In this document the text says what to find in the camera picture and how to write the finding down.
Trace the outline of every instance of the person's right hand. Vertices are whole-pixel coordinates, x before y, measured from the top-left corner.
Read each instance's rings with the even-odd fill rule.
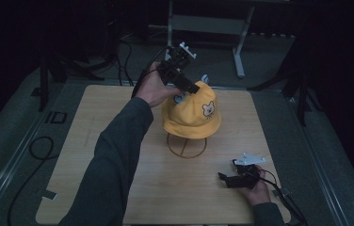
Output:
[[[256,167],[260,171],[260,177],[265,178],[266,173],[262,170],[262,168],[257,165]],[[259,180],[253,189],[241,187],[238,188],[238,190],[247,198],[251,206],[264,202],[271,202],[268,187],[262,180]]]
[[[181,93],[181,91],[177,88],[171,88],[163,85],[160,74],[156,70],[158,65],[159,62],[154,62],[151,65],[151,73],[145,76],[136,95],[136,97],[146,101],[150,107],[160,105],[168,97]]]

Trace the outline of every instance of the gray floor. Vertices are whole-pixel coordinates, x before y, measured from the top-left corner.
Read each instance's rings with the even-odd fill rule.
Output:
[[[159,40],[162,39],[131,44],[132,54],[127,69],[134,80],[137,80],[149,59],[163,48]],[[201,45],[193,40],[193,44],[189,45],[198,54],[198,59],[185,70],[185,74],[195,81],[206,73],[210,77],[210,85],[217,88],[245,89],[255,86],[276,73],[292,41],[283,37],[248,37],[241,54],[246,77],[240,79],[235,76],[231,49]],[[122,61],[127,54],[127,45],[121,45]],[[85,87],[88,84],[119,84],[115,66],[99,70],[96,74],[104,77],[105,81],[93,82],[75,75],[71,75],[66,84],[51,81],[51,101],[40,113],[37,111],[39,98],[30,96],[33,88],[39,85],[39,74],[32,73],[0,114],[0,176],[9,169],[7,163],[12,156],[13,159],[20,159],[14,174],[9,174],[7,180],[0,177],[0,188],[7,187],[6,190],[0,189],[0,225],[7,225],[7,212],[12,199],[40,164],[28,153],[31,140],[49,136],[54,140],[53,154],[59,153]],[[292,192],[309,225],[354,225],[354,171],[338,137],[326,116],[312,106],[312,111],[306,112],[307,126],[299,125],[295,115],[295,99],[285,99],[279,93],[283,84],[282,81],[269,89],[251,93],[281,186]],[[49,111],[65,112],[68,114],[67,120],[63,124],[45,123]],[[49,147],[47,140],[38,141],[33,146],[40,156],[46,155]],[[11,213],[13,225],[38,225],[35,214],[40,195],[55,164],[56,160],[47,161],[21,192]]]

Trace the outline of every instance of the cable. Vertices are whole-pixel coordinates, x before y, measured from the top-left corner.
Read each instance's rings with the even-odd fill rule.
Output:
[[[264,171],[264,172],[268,172],[271,176],[273,176],[274,178],[274,184],[277,184],[277,178],[276,176],[274,176],[274,174],[268,170],[265,170],[265,169],[260,169],[259,171]]]
[[[33,144],[40,140],[40,139],[48,139],[50,142],[51,142],[51,147],[47,153],[47,155],[45,155],[45,157],[39,157],[37,155],[35,155],[33,153]],[[7,215],[7,222],[8,222],[8,226],[11,226],[12,225],[12,222],[11,222],[11,214],[12,214],[12,209],[13,209],[13,206],[15,205],[15,202],[18,200],[22,190],[24,189],[24,187],[28,184],[28,182],[31,180],[31,178],[37,173],[37,171],[39,171],[39,169],[41,168],[41,166],[45,163],[45,161],[47,160],[50,160],[50,159],[54,159],[54,158],[57,158],[59,157],[59,154],[56,154],[56,155],[53,155],[51,156],[51,153],[52,151],[54,150],[54,141],[50,138],[50,137],[47,137],[47,136],[44,136],[44,137],[37,137],[35,139],[33,139],[28,147],[28,150],[30,152],[30,154],[36,158],[36,159],[39,159],[41,160],[41,163],[34,169],[34,171],[27,177],[27,179],[24,181],[24,183],[22,184],[22,186],[19,188],[18,192],[16,192],[16,195],[13,197],[12,199],[12,202],[10,203],[10,206],[9,206],[9,209],[8,209],[8,215]]]
[[[153,58],[151,59],[151,61],[147,64],[147,67],[145,68],[145,71],[147,72],[151,65],[156,61],[156,59],[159,57],[160,54],[162,54],[163,52],[165,52],[168,49],[168,47],[165,47],[161,50],[159,50],[155,56],[153,56]]]
[[[300,222],[304,223],[304,225],[307,225],[306,219],[303,215],[297,212],[297,209],[294,209],[291,204],[285,199],[285,196],[282,194],[281,190],[277,185],[269,182],[268,180],[264,179],[263,181],[268,182],[269,184],[273,185],[276,191],[279,194],[280,200],[282,201],[282,204],[291,212],[296,219],[298,219]]]
[[[289,195],[286,195],[286,197],[288,198],[288,200],[294,205],[294,207],[297,209],[298,213],[302,216],[302,219],[303,219],[303,223],[305,225],[307,225],[307,221],[306,221],[306,218],[304,217],[303,213],[300,211],[300,209],[298,208],[297,204],[294,202],[294,200],[291,198],[291,196]]]
[[[116,59],[117,59],[118,65],[119,65],[119,67],[118,67],[118,69],[119,69],[119,83],[122,86],[121,73],[124,73],[126,75],[126,77],[127,77],[127,81],[129,82],[129,85],[131,87],[133,87],[134,86],[134,82],[133,82],[133,80],[131,79],[130,75],[127,72],[127,62],[128,62],[128,60],[130,58],[130,55],[131,55],[131,52],[132,52],[132,48],[131,48],[131,45],[129,43],[127,43],[126,41],[124,41],[124,40],[121,40],[121,43],[126,44],[128,46],[129,53],[127,55],[127,58],[124,61],[124,65],[123,66],[121,66],[121,59],[120,59],[119,55],[116,55]]]
[[[170,64],[170,65],[168,65],[168,66],[166,66],[166,67],[158,67],[158,68],[156,68],[156,69],[153,69],[153,70],[151,70],[151,71],[146,72],[146,73],[144,74],[144,76],[146,76],[146,75],[148,75],[148,74],[150,74],[150,73],[159,71],[159,70],[165,70],[165,69],[172,68],[172,67],[174,67],[175,65],[176,65],[176,64]]]

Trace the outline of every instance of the wooden board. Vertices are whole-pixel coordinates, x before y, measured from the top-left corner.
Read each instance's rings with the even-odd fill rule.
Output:
[[[88,86],[47,187],[56,198],[43,198],[36,220],[56,224],[67,214],[93,156],[100,133],[130,99],[132,88]],[[222,123],[207,138],[196,158],[173,154],[162,128],[161,106],[153,108],[154,122],[141,145],[137,173],[130,190],[125,224],[235,224],[253,222],[251,208],[235,189],[226,188],[217,173],[236,175],[232,159],[242,153],[266,159],[261,166],[277,177],[265,135],[251,99],[243,90],[216,90]],[[174,148],[183,141],[170,139]],[[203,140],[190,140],[186,153],[201,150]],[[272,197],[285,222],[289,212]]]

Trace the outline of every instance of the bear face design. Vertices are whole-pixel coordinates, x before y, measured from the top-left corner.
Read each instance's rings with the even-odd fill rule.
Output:
[[[203,115],[207,118],[212,117],[213,112],[215,112],[215,103],[213,103],[213,101],[211,101],[209,103],[209,105],[203,105]]]

